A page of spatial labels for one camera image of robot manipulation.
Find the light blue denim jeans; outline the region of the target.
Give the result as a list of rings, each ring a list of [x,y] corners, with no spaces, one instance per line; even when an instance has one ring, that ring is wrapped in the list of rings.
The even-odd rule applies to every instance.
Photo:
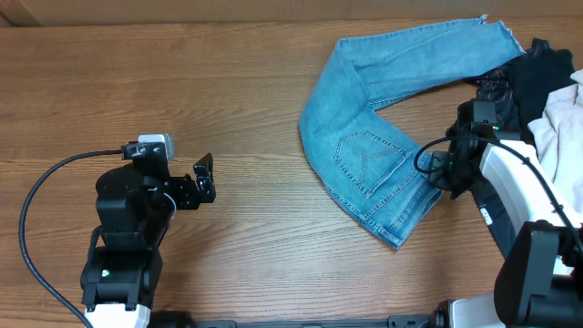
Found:
[[[300,116],[305,156],[329,195],[398,250],[442,192],[424,173],[429,154],[378,110],[523,52],[483,17],[340,39]]]

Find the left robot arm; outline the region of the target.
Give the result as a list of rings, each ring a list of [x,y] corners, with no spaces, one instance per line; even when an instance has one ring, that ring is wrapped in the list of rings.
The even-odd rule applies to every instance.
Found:
[[[183,177],[163,156],[148,155],[104,173],[96,183],[97,214],[81,274],[82,303],[92,327],[146,327],[163,260],[160,244],[179,210],[216,198],[213,157]]]

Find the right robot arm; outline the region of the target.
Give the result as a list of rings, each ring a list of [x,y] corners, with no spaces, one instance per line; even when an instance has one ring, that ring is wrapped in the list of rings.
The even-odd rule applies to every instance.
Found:
[[[504,131],[491,101],[460,105],[424,170],[431,186],[457,198],[479,180],[496,190],[516,239],[494,290],[445,301],[428,327],[579,327],[582,324],[582,221],[541,169],[535,148]]]

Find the dark navy garment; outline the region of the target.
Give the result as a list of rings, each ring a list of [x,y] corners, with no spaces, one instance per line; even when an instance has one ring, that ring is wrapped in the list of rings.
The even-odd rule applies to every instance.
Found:
[[[512,220],[493,185],[480,179],[471,188],[475,203],[502,256],[511,252],[517,237]]]

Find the black patterned garment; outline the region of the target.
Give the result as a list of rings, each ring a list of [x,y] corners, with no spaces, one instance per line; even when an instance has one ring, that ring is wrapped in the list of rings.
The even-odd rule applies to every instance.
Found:
[[[554,50],[548,41],[535,38],[525,54],[467,82],[477,86],[477,99],[495,103],[504,129],[533,144],[527,124],[542,117],[549,93],[573,84],[574,72],[570,50]]]

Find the pale pink garment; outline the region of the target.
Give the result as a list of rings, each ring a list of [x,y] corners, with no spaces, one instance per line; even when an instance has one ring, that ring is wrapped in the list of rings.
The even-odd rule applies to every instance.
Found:
[[[528,123],[538,161],[557,191],[582,213],[582,71],[573,84],[548,94],[541,118]]]

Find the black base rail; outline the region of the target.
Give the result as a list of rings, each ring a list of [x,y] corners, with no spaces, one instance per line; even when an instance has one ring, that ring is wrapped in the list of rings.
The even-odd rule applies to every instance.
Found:
[[[155,312],[148,328],[427,328],[434,327],[426,314],[391,315],[387,319],[323,321],[270,321],[241,323],[234,320],[196,321],[189,312]]]

